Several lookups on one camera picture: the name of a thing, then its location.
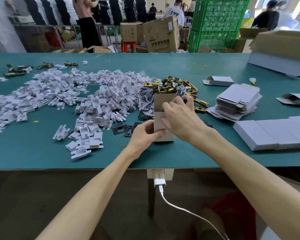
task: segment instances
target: green workbench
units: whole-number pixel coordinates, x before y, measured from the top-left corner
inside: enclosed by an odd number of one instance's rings
[[[248,83],[249,78],[256,78],[256,86],[260,87],[263,96],[257,110],[243,120],[286,119],[289,116],[300,116],[300,107],[281,104],[275,98],[284,93],[300,93],[300,79],[293,79],[284,74],[247,64],[249,54],[55,54],[55,53],[19,53],[0,54],[0,77],[6,70],[6,64],[38,66],[42,62],[63,64],[69,60],[79,64],[78,69],[98,72],[102,69],[123,72],[144,70],[150,77],[164,78],[176,76],[187,79],[198,88],[200,99],[213,106],[215,98],[226,87],[206,86],[202,80],[208,76],[231,76],[236,84]],[[7,95],[24,86],[24,82],[32,79],[36,70],[26,76],[10,78],[0,82],[0,94]],[[85,97],[93,94],[99,86],[89,85]],[[53,140],[60,125],[74,128],[76,118],[75,106],[65,105],[65,109],[57,110],[55,106],[45,105],[28,113],[25,122],[13,122],[0,133],[0,170],[9,169],[92,169],[105,168],[120,153],[123,147],[117,144],[122,135],[113,135],[112,130],[103,130],[104,148],[93,150],[87,157],[77,161],[71,160],[70,151],[65,147],[71,139]],[[126,123],[133,125],[138,120],[138,111],[128,115]],[[280,151],[252,152],[245,142],[232,128],[233,122],[219,120],[210,114],[198,114],[206,119],[228,141],[237,148],[267,167],[300,166],[300,149]],[[125,144],[128,138],[121,138]],[[217,167],[217,164],[204,153],[176,138],[174,142],[152,144],[130,168],[204,168]]]

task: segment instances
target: yellow rubber band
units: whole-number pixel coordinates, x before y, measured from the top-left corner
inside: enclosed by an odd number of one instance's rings
[[[127,145],[121,145],[121,144],[119,143],[119,139],[120,139],[121,137],[124,137],[124,135],[123,135],[123,136],[120,136],[120,137],[117,139],[117,143],[118,143],[118,145],[121,146],[121,147],[126,147]]]

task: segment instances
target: hand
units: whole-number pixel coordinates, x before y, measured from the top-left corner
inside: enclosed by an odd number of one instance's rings
[[[211,128],[196,115],[193,98],[189,95],[175,97],[170,103],[163,103],[166,118],[161,118],[164,126],[178,138],[190,142],[196,135],[202,135]]]
[[[129,144],[126,149],[132,152],[134,159],[140,157],[141,153],[147,149],[152,142],[163,137],[167,133],[166,129],[153,133],[153,120],[148,120],[134,129]]]

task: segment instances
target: pink shirt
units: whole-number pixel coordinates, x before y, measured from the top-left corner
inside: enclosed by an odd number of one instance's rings
[[[78,18],[91,18],[91,0],[72,0],[73,7],[75,9]]]

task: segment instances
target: black skirt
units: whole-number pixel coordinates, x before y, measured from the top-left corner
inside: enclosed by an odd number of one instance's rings
[[[98,35],[96,24],[92,17],[79,18],[81,30],[82,45],[84,48],[89,48],[93,45],[102,46]]]

